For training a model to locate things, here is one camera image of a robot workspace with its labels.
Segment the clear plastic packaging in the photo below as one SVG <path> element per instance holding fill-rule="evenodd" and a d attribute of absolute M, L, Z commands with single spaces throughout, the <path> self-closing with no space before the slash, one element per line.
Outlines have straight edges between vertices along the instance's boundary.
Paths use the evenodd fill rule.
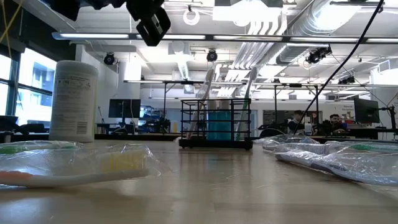
<path fill-rule="evenodd" d="M 0 184 L 26 187 L 63 187 L 159 176 L 169 170 L 142 144 L 0 154 Z"/>
<path fill-rule="evenodd" d="M 259 140 L 262 141 L 262 148 L 267 151 L 275 151 L 277 146 L 285 143 L 319 144 L 319 142 L 313 140 L 312 138 L 293 134 L 280 134 L 277 136 L 266 137 Z"/>
<path fill-rule="evenodd" d="M 364 184 L 398 186 L 397 150 L 398 144 L 378 142 L 329 142 L 324 151 L 299 143 L 280 145 L 275 156 Z"/>
<path fill-rule="evenodd" d="M 68 141 L 24 141 L 0 144 L 0 154 L 14 154 L 36 149 L 78 149 L 82 143 Z"/>

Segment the wooden table surface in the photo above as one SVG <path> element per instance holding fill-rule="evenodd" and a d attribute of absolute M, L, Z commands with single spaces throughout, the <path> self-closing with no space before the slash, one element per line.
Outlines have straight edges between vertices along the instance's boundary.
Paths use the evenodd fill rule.
<path fill-rule="evenodd" d="M 174 142 L 140 143 L 173 172 L 62 189 L 0 186 L 0 223 L 398 222 L 395 197 L 278 162 L 261 146 L 179 152 Z"/>

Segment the light fixture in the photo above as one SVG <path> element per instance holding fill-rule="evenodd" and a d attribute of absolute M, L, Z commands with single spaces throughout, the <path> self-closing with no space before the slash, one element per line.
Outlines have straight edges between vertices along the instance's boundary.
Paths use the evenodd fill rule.
<path fill-rule="evenodd" d="M 369 38 L 366 43 L 398 43 L 398 38 Z"/>
<path fill-rule="evenodd" d="M 169 6 L 203 6 L 202 2 L 194 2 L 194 1 L 164 1 L 165 5 Z"/>
<path fill-rule="evenodd" d="M 128 39 L 128 34 L 60 34 L 68 39 Z"/>
<path fill-rule="evenodd" d="M 152 99 L 152 100 L 164 100 L 164 97 L 148 97 L 148 99 Z M 182 98 L 182 97 L 166 97 L 166 100 L 197 100 L 194 97 L 190 97 L 190 98 Z"/>
<path fill-rule="evenodd" d="M 292 37 L 292 42 L 317 42 L 317 43 L 329 43 L 329 42 L 346 42 L 356 43 L 358 38 L 351 37 Z"/>
<path fill-rule="evenodd" d="M 205 35 L 179 35 L 179 34 L 166 34 L 164 35 L 164 40 L 169 39 L 180 39 L 180 40 L 204 40 Z"/>
<path fill-rule="evenodd" d="M 288 47 L 329 47 L 328 44 L 300 44 L 300 43 L 287 43 Z"/>
<path fill-rule="evenodd" d="M 242 40 L 242 41 L 281 41 L 281 37 L 262 37 L 260 35 L 215 35 L 214 36 L 215 40 Z"/>
<path fill-rule="evenodd" d="M 212 82 L 214 85 L 242 85 L 246 84 L 245 82 Z"/>
<path fill-rule="evenodd" d="M 163 81 L 154 80 L 125 80 L 126 83 L 163 83 Z"/>

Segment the computer monitor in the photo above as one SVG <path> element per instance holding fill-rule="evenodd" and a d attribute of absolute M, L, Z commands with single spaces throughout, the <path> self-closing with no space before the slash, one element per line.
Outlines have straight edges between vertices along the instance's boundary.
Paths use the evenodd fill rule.
<path fill-rule="evenodd" d="M 355 121 L 360 123 L 380 123 L 379 103 L 373 100 L 354 99 Z"/>
<path fill-rule="evenodd" d="M 141 100 L 111 99 L 109 102 L 110 118 L 139 118 Z"/>

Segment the camera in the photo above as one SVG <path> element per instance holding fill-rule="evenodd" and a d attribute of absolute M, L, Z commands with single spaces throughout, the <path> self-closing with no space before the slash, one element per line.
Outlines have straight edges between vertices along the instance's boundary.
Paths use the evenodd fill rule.
<path fill-rule="evenodd" d="M 217 53 L 216 50 L 209 50 L 206 57 L 208 62 L 215 62 L 217 61 Z"/>
<path fill-rule="evenodd" d="M 116 63 L 116 59 L 114 57 L 113 52 L 106 53 L 106 56 L 104 58 L 104 63 L 105 65 L 114 65 Z"/>

